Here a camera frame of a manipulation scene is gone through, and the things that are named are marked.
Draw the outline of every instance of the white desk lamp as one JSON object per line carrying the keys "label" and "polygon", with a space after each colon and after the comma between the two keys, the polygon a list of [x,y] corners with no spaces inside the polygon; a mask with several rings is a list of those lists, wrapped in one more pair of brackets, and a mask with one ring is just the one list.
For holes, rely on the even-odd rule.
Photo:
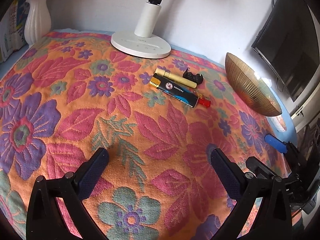
{"label": "white desk lamp", "polygon": [[163,58],[170,54],[169,43],[153,35],[162,0],[145,3],[134,32],[122,31],[112,35],[111,44],[124,53],[143,58]]}

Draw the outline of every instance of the gold tube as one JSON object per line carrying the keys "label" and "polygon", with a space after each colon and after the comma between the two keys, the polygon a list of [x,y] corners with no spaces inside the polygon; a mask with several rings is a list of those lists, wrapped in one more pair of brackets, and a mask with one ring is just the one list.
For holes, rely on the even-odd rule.
{"label": "gold tube", "polygon": [[167,72],[161,68],[156,68],[155,73],[157,73],[159,76],[163,76],[165,78],[168,78],[172,81],[178,82],[178,83],[185,85],[187,87],[191,87],[191,88],[197,87],[197,84],[195,82],[190,81],[190,80],[183,78],[183,77],[179,77],[179,76],[172,74],[170,72]]}

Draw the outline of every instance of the black figurine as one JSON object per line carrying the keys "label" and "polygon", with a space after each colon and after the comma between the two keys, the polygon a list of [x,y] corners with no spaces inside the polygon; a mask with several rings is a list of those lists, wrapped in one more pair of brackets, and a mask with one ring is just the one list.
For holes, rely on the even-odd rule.
{"label": "black figurine", "polygon": [[188,79],[190,81],[195,82],[197,85],[200,85],[203,82],[202,75],[200,75],[199,73],[197,75],[194,75],[191,72],[188,72],[188,69],[186,69],[186,71],[183,73],[182,77],[185,79]]}

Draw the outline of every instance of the lamp base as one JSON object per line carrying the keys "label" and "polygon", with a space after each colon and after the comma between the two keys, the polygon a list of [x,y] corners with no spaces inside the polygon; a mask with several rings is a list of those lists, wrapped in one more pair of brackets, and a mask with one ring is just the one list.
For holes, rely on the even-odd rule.
{"label": "lamp base", "polygon": [[114,33],[111,44],[124,53],[143,58],[163,58],[171,51],[169,43],[158,36],[142,38],[128,31]]}

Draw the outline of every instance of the floral tablecloth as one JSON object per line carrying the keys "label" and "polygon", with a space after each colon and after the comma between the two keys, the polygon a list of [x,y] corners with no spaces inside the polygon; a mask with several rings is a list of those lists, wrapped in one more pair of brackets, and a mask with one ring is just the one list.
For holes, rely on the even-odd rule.
{"label": "floral tablecloth", "polygon": [[[150,87],[156,67],[201,73],[197,89],[212,106],[191,109]],[[98,147],[110,163],[83,203],[110,240],[209,239],[235,205],[208,162],[216,147],[243,170],[256,156],[286,175],[264,143],[266,118],[234,93],[224,69],[177,50],[132,57],[103,34],[52,32],[32,46],[0,83],[0,118],[0,208],[23,238],[36,177],[75,171]]]}

